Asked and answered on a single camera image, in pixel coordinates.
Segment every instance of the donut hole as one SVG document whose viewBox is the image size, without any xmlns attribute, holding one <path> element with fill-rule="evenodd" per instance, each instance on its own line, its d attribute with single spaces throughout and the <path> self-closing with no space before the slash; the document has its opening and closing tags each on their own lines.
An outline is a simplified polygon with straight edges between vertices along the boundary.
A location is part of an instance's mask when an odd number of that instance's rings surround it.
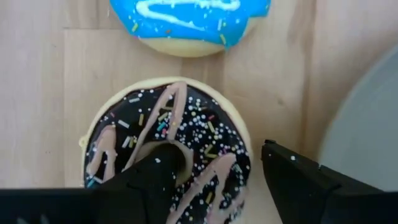
<svg viewBox="0 0 398 224">
<path fill-rule="evenodd" d="M 173 144 L 174 146 L 177 146 L 182 152 L 183 157 L 180 159 L 181 165 L 177 173 L 177 181 L 176 181 L 176 186 L 179 186 L 185 183 L 191 177 L 192 168 L 193 168 L 193 151 L 191 151 L 184 144 L 178 141 L 168 141 L 168 140 L 147 142 L 139 149 L 135 162 L 138 162 L 141 159 L 147 157 L 155 148 L 163 144 Z"/>
</svg>

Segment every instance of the wooden table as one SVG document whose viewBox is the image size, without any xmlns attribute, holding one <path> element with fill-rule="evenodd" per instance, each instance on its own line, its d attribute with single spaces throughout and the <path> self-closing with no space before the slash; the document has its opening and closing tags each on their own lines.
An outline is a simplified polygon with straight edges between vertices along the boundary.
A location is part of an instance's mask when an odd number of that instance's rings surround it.
<svg viewBox="0 0 398 224">
<path fill-rule="evenodd" d="M 108 0 L 2 1 L 0 187 L 76 186 L 77 141 L 97 109 L 129 84 L 169 75 L 230 99 L 257 157 L 270 138 L 316 159 L 341 101 L 398 43 L 397 9 L 396 0 L 275 0 L 237 47 L 181 59 L 129 37 L 108 16 Z M 280 223 L 259 168 L 253 181 L 262 188 L 252 190 L 243 222 Z"/>
</svg>

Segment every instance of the chocolate glazed donut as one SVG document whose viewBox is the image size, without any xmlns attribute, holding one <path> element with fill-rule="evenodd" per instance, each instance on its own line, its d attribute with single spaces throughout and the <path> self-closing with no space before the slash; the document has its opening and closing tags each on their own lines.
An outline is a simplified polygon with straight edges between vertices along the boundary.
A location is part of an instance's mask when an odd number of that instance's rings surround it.
<svg viewBox="0 0 398 224">
<path fill-rule="evenodd" d="M 189 82 L 130 91 L 89 133 L 84 185 L 95 187 L 129 168 L 146 144 L 184 145 L 193 162 L 189 176 L 177 181 L 167 224 L 229 223 L 241 213 L 251 169 L 251 149 L 235 125 L 228 110 Z"/>
</svg>

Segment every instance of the white icing drizzle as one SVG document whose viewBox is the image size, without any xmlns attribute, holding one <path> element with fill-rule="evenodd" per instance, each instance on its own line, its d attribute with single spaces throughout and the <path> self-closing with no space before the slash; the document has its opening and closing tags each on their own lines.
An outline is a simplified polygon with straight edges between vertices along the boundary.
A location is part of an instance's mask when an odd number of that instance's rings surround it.
<svg viewBox="0 0 398 224">
<path fill-rule="evenodd" d="M 162 21 L 166 21 L 172 24 L 188 27 L 191 29 L 196 29 L 200 31 L 204 31 L 204 27 L 198 27 L 196 26 L 192 21 L 190 22 L 185 22 L 180 20 L 179 18 L 168 15 L 168 14 L 163 14 L 160 12 L 154 12 L 149 9 L 150 6 L 153 5 L 170 5 L 170 7 L 173 7 L 176 4 L 195 4 L 199 5 L 201 8 L 209 8 L 209 7 L 215 7 L 219 8 L 225 11 L 235 11 L 239 9 L 241 6 L 240 0 L 232 0 L 230 3 L 225 3 L 220 0 L 210 0 L 210 1 L 202 1 L 202 0 L 146 0 L 146 1 L 138 1 L 136 4 L 136 9 L 139 14 L 141 14 L 144 17 L 148 17 L 151 19 L 158 19 Z"/>
</svg>

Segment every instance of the donut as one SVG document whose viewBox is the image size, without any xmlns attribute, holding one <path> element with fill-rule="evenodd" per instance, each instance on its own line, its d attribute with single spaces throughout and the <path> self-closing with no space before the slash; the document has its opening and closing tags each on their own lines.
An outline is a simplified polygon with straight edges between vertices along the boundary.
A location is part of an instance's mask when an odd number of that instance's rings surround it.
<svg viewBox="0 0 398 224">
<path fill-rule="evenodd" d="M 175 177 L 167 224 L 235 220 L 248 191 L 249 133 L 226 98 L 189 78 L 136 83 L 99 110 L 80 140 L 83 185 L 99 186 L 165 142 L 188 161 Z"/>
<path fill-rule="evenodd" d="M 236 45 L 271 0 L 111 0 L 127 31 L 159 52 L 201 57 Z"/>
</svg>

